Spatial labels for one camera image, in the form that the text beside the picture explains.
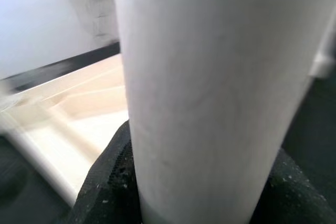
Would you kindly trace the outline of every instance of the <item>black strip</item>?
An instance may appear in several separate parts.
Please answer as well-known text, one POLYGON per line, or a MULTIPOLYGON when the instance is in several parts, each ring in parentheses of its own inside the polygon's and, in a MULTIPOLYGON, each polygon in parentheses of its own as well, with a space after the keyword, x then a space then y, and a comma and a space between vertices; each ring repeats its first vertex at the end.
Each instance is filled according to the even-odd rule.
POLYGON ((5 80, 8 81, 14 92, 24 91, 119 53, 119 42, 116 42, 81 55, 10 76, 5 80))

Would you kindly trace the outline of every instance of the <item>white wall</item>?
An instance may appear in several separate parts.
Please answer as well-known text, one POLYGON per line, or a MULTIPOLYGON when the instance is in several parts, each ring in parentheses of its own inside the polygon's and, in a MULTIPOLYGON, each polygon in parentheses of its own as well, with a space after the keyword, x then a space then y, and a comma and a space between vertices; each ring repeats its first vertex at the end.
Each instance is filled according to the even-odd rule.
MULTIPOLYGON (((0 0, 0 79, 94 50, 118 37, 112 17, 108 38, 95 38, 97 13, 86 15, 86 9, 92 9, 87 0, 0 0)), ((109 11, 114 13, 114 5, 109 11)))

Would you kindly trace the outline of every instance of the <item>white cylinder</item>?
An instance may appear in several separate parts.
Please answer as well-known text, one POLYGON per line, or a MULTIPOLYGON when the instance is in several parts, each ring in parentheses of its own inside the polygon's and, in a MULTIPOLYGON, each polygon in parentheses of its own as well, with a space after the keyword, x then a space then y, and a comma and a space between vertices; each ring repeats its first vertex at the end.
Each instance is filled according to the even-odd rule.
POLYGON ((248 223, 334 0, 116 1, 143 223, 248 223))

